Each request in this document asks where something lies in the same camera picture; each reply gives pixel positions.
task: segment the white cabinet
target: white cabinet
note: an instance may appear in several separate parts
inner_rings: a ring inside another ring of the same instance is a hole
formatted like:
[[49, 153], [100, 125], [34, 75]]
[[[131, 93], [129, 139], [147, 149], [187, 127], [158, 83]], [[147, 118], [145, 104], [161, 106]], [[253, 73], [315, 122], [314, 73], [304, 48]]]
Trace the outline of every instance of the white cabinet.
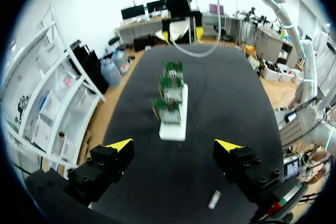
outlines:
[[[71, 168], [77, 165], [91, 116], [105, 98], [65, 42], [53, 8], [48, 12], [51, 22], [42, 20], [42, 29], [7, 58], [0, 91], [2, 120], [23, 149], [47, 158], [53, 168]], [[60, 131], [66, 135], [64, 142], [58, 139]]]

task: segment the black table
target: black table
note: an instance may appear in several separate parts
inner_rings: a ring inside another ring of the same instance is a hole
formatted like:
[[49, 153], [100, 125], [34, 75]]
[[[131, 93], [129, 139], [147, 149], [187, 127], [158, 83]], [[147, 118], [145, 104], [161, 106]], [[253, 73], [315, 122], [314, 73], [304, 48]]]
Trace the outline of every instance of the black table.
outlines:
[[[205, 52], [209, 46], [185, 46]], [[165, 60], [183, 61], [189, 87], [186, 140], [163, 141], [150, 99]], [[214, 139], [250, 145], [283, 173], [277, 122], [258, 76], [236, 48], [195, 58], [174, 47], [143, 55], [124, 88], [104, 145], [134, 139], [135, 157], [118, 184], [93, 209], [123, 223], [248, 223], [257, 210], [229, 184], [212, 158]], [[207, 205], [222, 192], [214, 210]]]

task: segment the storage bin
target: storage bin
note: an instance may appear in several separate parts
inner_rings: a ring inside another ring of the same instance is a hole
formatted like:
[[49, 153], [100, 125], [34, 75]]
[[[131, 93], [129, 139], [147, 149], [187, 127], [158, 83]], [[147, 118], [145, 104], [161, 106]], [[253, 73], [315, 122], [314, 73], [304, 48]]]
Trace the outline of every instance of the storage bin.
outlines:
[[262, 71], [262, 76], [269, 81], [280, 81], [282, 78], [282, 72], [275, 72], [273, 70], [270, 70], [264, 61], [264, 70]]
[[281, 69], [282, 72], [282, 78], [280, 79], [280, 81], [290, 82], [290, 80], [294, 77], [293, 69], [281, 63], [278, 63], [278, 67]]

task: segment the circuit board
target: circuit board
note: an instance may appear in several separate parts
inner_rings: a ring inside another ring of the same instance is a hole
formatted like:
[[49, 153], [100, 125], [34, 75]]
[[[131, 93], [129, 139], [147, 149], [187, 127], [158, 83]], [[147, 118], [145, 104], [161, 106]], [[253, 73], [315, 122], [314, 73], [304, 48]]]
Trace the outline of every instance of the circuit board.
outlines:
[[177, 76], [165, 76], [162, 79], [159, 79], [159, 92], [161, 98], [164, 99], [166, 102], [175, 101], [178, 103], [182, 103], [182, 88], [183, 82], [181, 81], [181, 78]]
[[152, 100], [155, 116], [165, 124], [180, 124], [181, 115], [179, 104], [175, 101], [166, 102], [162, 99]]
[[164, 63], [163, 76], [179, 77], [183, 84], [183, 64], [181, 61], [166, 61]]

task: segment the electronic equipment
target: electronic equipment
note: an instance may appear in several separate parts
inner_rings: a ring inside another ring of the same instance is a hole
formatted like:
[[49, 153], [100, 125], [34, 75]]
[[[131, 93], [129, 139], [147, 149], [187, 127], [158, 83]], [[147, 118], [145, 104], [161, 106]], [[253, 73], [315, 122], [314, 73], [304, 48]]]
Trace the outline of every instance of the electronic equipment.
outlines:
[[130, 8], [121, 10], [121, 15], [123, 19], [129, 19], [145, 14], [145, 9], [143, 5], [137, 5]]
[[148, 13], [167, 10], [166, 0], [159, 0], [147, 3]]
[[[209, 12], [212, 14], [217, 14], [217, 5], [215, 4], [209, 4]], [[220, 14], [224, 15], [224, 7], [223, 5], [219, 6], [219, 12]]]

